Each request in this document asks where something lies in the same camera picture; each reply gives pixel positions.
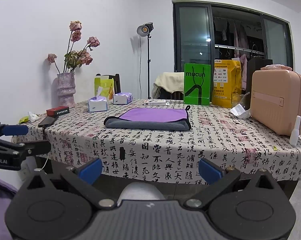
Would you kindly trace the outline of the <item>dark wooden chair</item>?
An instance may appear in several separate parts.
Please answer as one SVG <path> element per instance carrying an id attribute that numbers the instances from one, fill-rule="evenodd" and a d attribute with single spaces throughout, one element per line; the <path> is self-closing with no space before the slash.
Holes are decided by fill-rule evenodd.
<path id="1" fill-rule="evenodd" d="M 101 75 L 100 73 L 97 73 L 96 77 L 103 77 L 104 79 L 113 79 L 115 94 L 121 92 L 120 75 L 118 73 L 116 73 L 115 75 Z"/>

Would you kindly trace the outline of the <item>lime green paper box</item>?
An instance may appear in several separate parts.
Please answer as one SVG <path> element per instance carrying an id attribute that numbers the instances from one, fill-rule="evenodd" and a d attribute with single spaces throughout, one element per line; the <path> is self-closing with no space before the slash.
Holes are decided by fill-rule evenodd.
<path id="1" fill-rule="evenodd" d="M 109 75 L 97 75 L 94 79 L 95 96 L 98 94 L 98 89 L 102 87 L 100 96 L 106 97 L 108 102 L 113 102 L 115 94 L 115 83 Z"/>

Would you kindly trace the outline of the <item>yellow stand-up pouch bag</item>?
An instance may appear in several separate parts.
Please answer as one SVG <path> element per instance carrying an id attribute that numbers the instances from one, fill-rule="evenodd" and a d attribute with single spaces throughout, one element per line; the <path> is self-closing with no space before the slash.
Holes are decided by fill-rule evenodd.
<path id="1" fill-rule="evenodd" d="M 215 60 L 213 74 L 212 104 L 232 107 L 232 98 L 242 92 L 242 69 L 236 60 Z"/>

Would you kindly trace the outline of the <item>black smartphone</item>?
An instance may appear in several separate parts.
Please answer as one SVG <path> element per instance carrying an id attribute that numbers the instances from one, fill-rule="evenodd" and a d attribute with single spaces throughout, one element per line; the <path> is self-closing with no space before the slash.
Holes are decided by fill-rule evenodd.
<path id="1" fill-rule="evenodd" d="M 52 126 L 55 121 L 57 120 L 57 117 L 51 117 L 46 116 L 39 124 L 38 127 L 49 127 Z"/>

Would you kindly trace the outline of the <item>clear glass cup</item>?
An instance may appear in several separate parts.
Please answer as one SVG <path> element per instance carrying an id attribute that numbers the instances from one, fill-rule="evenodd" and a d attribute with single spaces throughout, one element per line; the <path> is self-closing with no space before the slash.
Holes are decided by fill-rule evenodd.
<path id="1" fill-rule="evenodd" d="M 245 95 L 243 95 L 239 104 L 243 107 L 243 109 L 248 111 L 250 109 L 250 104 L 251 104 L 251 93 L 247 92 Z"/>

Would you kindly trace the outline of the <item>studio light on stand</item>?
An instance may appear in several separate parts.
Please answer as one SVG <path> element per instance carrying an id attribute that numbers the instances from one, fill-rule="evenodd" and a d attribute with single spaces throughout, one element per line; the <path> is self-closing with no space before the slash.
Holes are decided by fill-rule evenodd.
<path id="1" fill-rule="evenodd" d="M 144 23 L 137 27 L 137 35 L 140 38 L 140 49 L 142 49 L 141 39 L 146 37 L 147 38 L 147 99 L 151 99 L 151 77 L 150 77 L 150 39 L 151 39 L 151 32 L 154 29 L 153 22 Z"/>

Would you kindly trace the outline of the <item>crumpled white paper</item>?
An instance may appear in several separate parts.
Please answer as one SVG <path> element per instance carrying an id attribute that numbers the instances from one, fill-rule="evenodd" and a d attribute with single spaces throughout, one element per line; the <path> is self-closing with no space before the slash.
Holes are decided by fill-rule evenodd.
<path id="1" fill-rule="evenodd" d="M 240 103 L 234 106 L 230 112 L 239 119 L 248 119 L 251 116 L 250 109 L 245 110 Z"/>

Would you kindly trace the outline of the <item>cream cloth on chair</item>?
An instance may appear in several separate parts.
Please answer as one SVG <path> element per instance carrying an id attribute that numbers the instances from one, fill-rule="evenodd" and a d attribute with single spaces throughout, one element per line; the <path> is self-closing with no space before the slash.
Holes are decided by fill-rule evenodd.
<path id="1" fill-rule="evenodd" d="M 151 97 L 153 99 L 158 99 L 162 88 L 170 94 L 173 94 L 174 92 L 183 93 L 184 72 L 163 72 L 158 75 L 153 83 Z"/>

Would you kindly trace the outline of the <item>black framed glass door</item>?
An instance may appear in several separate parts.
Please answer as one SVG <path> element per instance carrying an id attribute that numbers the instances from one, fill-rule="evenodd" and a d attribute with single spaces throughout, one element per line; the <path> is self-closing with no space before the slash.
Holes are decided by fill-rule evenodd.
<path id="1" fill-rule="evenodd" d="M 174 70 L 187 63 L 240 59 L 243 76 L 267 64 L 293 67 L 289 23 L 234 5 L 174 2 Z"/>

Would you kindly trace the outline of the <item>white small bottle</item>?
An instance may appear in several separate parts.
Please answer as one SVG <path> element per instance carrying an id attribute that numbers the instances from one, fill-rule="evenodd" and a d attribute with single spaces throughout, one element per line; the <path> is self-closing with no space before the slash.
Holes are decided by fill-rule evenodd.
<path id="1" fill-rule="evenodd" d="M 300 123 L 301 123 L 301 116 L 298 115 L 296 117 L 295 125 L 294 125 L 294 128 L 291 132 L 290 139 L 289 139 L 289 144 L 291 146 L 297 145 L 298 138 L 300 136 Z"/>

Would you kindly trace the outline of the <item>pink hard suitcase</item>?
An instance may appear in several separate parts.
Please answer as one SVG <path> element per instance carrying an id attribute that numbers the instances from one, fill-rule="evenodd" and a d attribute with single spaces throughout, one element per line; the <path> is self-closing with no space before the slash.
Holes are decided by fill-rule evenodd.
<path id="1" fill-rule="evenodd" d="M 291 135 L 296 117 L 301 117 L 301 74 L 287 69 L 255 71 L 252 75 L 250 113 L 252 118 L 276 134 Z"/>

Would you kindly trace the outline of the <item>calligraphy print tablecloth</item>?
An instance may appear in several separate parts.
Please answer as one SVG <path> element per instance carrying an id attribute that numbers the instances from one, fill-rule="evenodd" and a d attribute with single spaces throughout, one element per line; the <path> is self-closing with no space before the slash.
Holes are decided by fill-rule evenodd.
<path id="1" fill-rule="evenodd" d="M 90 113 L 88 104 L 80 102 L 46 129 L 37 121 L 28 123 L 28 133 L 13 141 L 47 139 L 51 160 L 79 167 L 98 157 L 105 175 L 121 178 L 202 184 L 198 163 L 206 158 L 248 174 L 265 168 L 279 181 L 301 179 L 301 136 L 291 146 L 288 137 L 256 120 L 238 119 L 226 108 L 188 107 L 192 128 L 187 132 L 105 127 L 107 117 L 143 106 L 142 100 L 134 100 Z"/>

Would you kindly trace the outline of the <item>crumpled tissue and wrapper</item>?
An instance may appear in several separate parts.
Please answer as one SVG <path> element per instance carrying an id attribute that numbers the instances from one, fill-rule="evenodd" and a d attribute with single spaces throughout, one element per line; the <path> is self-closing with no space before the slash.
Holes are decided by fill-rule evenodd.
<path id="1" fill-rule="evenodd" d="M 18 124 L 25 124 L 27 122 L 35 122 L 36 120 L 39 119 L 39 116 L 35 113 L 28 112 L 27 116 L 22 117 Z"/>

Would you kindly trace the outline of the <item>pink textured vase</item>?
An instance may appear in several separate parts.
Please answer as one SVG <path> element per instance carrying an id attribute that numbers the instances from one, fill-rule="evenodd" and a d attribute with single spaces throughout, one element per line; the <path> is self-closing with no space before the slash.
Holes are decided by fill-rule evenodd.
<path id="1" fill-rule="evenodd" d="M 76 93 L 75 74 L 61 73 L 57 75 L 57 96 L 60 106 L 72 108 L 75 106 L 74 94 Z"/>

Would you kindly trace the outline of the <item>purple and grey towel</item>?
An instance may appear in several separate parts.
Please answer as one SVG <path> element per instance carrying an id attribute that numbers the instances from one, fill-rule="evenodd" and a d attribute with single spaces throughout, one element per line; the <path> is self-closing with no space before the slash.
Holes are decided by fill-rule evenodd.
<path id="1" fill-rule="evenodd" d="M 189 131 L 188 110 L 172 108 L 132 108 L 119 117 L 109 116 L 104 120 L 107 128 L 149 129 L 156 131 Z"/>

